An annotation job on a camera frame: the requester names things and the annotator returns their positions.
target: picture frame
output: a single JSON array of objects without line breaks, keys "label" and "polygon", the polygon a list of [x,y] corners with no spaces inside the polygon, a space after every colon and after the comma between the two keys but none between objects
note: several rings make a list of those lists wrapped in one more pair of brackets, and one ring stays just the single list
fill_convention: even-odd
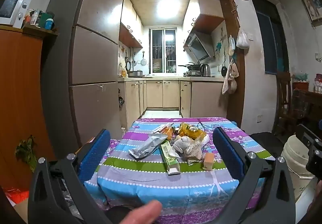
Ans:
[{"label": "picture frame", "polygon": [[319,0],[302,0],[305,10],[309,16],[311,25],[322,25],[322,4]]}]

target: white bucket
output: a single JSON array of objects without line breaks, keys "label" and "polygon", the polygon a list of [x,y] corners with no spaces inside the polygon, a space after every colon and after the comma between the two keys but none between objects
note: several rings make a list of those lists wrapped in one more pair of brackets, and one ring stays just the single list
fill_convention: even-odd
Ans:
[{"label": "white bucket", "polygon": [[292,135],[285,143],[281,154],[289,167],[295,199],[314,178],[314,175],[305,168],[309,160],[308,151],[309,149],[295,135]]}]

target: electric kettle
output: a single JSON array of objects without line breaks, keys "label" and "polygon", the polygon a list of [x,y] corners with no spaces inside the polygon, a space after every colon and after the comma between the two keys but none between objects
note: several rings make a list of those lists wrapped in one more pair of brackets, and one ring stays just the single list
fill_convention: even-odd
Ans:
[{"label": "electric kettle", "polygon": [[200,71],[201,71],[201,76],[210,77],[210,67],[208,64],[201,64]]}]

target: kitchen countertop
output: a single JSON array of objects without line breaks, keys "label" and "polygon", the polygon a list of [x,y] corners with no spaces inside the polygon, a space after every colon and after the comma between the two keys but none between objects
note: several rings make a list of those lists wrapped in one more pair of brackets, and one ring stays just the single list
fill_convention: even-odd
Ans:
[{"label": "kitchen countertop", "polygon": [[147,76],[143,78],[123,78],[118,77],[117,82],[124,81],[205,81],[205,82],[223,82],[223,77],[158,77],[158,76]]}]

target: trash pile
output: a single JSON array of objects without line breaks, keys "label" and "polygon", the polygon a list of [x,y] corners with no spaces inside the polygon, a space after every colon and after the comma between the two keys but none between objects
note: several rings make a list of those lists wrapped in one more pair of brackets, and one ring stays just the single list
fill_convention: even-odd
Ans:
[{"label": "trash pile", "polygon": [[[177,159],[187,161],[188,165],[202,160],[202,148],[210,141],[209,135],[196,126],[182,122],[178,128],[167,123],[154,129],[149,138],[129,153],[137,160],[151,155],[159,146],[169,175],[180,174]],[[214,160],[207,158],[204,170],[212,170]]]}]

